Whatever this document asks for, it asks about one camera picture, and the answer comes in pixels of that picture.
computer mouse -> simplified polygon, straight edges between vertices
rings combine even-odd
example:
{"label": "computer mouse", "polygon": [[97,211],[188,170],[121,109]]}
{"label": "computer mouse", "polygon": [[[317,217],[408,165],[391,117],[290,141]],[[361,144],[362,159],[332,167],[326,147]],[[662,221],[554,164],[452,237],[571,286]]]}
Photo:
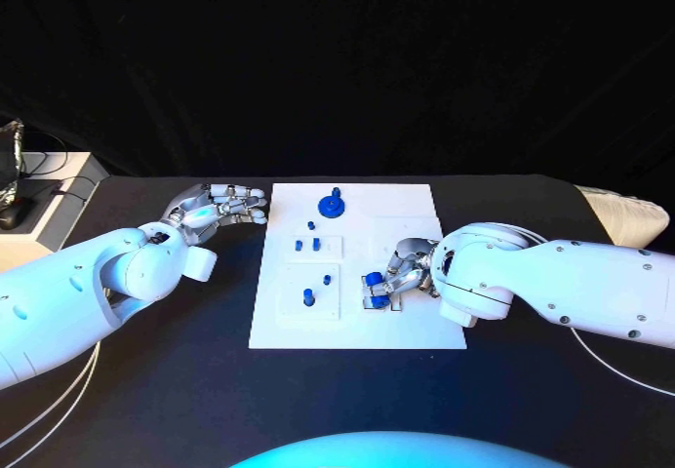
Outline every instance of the computer mouse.
{"label": "computer mouse", "polygon": [[0,212],[0,229],[12,231],[26,219],[35,201],[30,198],[16,198],[12,205]]}

white board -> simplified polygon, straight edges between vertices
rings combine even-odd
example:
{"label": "white board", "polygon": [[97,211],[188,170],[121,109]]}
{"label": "white board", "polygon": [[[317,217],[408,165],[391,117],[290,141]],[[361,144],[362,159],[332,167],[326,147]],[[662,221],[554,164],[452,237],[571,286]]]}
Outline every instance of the white board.
{"label": "white board", "polygon": [[333,185],[274,184],[250,348],[466,349],[462,327],[439,315],[440,298],[414,290],[401,311],[364,307],[362,276],[384,273],[398,241],[443,238],[428,185],[338,186],[346,209],[329,219],[317,204]]}

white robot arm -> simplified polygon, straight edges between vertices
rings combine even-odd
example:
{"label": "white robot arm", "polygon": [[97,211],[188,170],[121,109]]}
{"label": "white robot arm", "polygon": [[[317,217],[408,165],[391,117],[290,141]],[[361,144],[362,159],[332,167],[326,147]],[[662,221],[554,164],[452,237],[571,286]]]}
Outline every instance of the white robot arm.
{"label": "white robot arm", "polygon": [[401,241],[385,281],[365,294],[418,288],[440,295],[440,314],[463,327],[506,318],[515,294],[554,324],[675,348],[675,258],[578,241],[529,247],[527,237],[476,223],[440,243]]}
{"label": "white robot arm", "polygon": [[75,358],[183,275],[208,280],[216,255],[196,245],[218,226],[264,224],[264,205],[261,190],[196,185],[160,221],[108,232],[0,275],[0,389]]}

black curtain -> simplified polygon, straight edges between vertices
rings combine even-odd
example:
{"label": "black curtain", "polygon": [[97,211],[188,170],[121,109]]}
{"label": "black curtain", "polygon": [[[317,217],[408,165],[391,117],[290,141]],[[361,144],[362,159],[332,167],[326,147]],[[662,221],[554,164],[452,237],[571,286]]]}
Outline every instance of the black curtain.
{"label": "black curtain", "polygon": [[607,5],[6,2],[0,109],[121,174],[542,173],[664,204],[672,17]]}

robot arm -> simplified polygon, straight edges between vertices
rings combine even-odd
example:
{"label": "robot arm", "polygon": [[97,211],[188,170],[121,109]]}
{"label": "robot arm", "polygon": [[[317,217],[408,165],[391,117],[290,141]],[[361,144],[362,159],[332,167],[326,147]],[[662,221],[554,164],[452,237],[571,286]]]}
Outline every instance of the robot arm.
{"label": "robot arm", "polygon": [[[477,223],[443,239],[418,269],[427,262],[431,287],[417,273],[405,288],[436,291],[440,314],[462,326],[506,318],[515,294],[554,324],[675,348],[671,255],[577,241],[529,247],[518,230]],[[392,294],[395,283],[369,290]]]}
{"label": "robot arm", "polygon": [[0,389],[75,358],[182,276],[208,280],[216,255],[198,244],[219,225],[264,224],[264,205],[261,190],[196,185],[159,222],[118,229],[0,275]]}

